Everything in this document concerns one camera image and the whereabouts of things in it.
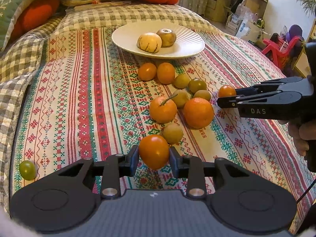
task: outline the red plastic chair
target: red plastic chair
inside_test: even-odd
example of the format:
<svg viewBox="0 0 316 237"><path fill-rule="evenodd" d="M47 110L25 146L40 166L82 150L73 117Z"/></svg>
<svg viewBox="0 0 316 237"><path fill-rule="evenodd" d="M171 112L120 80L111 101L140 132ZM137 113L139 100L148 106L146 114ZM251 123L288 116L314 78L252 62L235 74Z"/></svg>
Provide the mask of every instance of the red plastic chair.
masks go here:
<svg viewBox="0 0 316 237"><path fill-rule="evenodd" d="M282 62L285 57L289 56L290 51L295 46L296 42L300 40L300 37L294 37L289 43L288 47L285 51L280 51L280 47L277 43L271 41L270 39L264 39L263 42L267 45L267 47L262 51L262 54L266 55L268 52L272 51L272 59L274 65L276 65L279 69L282 67Z"/></svg>

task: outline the floor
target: floor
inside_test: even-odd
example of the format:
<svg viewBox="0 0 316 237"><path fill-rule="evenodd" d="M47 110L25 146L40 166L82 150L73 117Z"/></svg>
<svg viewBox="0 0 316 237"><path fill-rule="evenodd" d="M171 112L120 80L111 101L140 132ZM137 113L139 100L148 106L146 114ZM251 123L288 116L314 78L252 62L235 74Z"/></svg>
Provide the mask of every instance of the floor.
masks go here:
<svg viewBox="0 0 316 237"><path fill-rule="evenodd" d="M207 18L205 18L208 22L210 22L214 27L217 27L219 30L223 31L224 33L228 34L226 29L225 29L225 24L221 22L216 22L216 21L211 21Z"/></svg>

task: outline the cable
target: cable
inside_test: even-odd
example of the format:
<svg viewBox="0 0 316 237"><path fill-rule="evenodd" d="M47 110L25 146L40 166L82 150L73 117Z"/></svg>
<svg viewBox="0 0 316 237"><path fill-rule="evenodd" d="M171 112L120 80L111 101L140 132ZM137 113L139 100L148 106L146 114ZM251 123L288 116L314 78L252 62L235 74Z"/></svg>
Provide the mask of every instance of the cable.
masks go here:
<svg viewBox="0 0 316 237"><path fill-rule="evenodd" d="M297 200L296 204L298 204L304 197L305 195L312 189L312 187L315 185L316 179L312 182L312 184L307 188L307 190L302 194L302 196Z"/></svg>

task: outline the cherry tomato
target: cherry tomato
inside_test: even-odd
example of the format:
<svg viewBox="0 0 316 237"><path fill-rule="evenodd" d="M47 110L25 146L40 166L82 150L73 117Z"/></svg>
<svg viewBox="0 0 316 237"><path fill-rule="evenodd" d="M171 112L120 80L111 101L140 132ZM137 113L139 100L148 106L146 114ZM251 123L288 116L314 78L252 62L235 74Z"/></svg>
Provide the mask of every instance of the cherry tomato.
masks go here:
<svg viewBox="0 0 316 237"><path fill-rule="evenodd" d="M157 134L144 137L139 142L138 151L143 162L153 170L164 167L169 160L168 143Z"/></svg>
<svg viewBox="0 0 316 237"><path fill-rule="evenodd" d="M36 177L36 168L31 161L22 161L19 165L19 171L24 180L32 181Z"/></svg>
<svg viewBox="0 0 316 237"><path fill-rule="evenodd" d="M236 90L230 85L223 85L219 91L218 91L218 97L223 98L223 97L231 97L231 96L236 96Z"/></svg>

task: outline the green pillow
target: green pillow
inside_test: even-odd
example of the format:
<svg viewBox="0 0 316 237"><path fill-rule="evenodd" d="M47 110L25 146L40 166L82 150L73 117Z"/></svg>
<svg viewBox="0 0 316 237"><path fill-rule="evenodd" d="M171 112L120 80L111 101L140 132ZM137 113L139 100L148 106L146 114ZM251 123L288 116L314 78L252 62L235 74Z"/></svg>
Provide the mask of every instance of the green pillow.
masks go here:
<svg viewBox="0 0 316 237"><path fill-rule="evenodd" d="M0 50L6 47L16 20L33 0L0 0Z"/></svg>

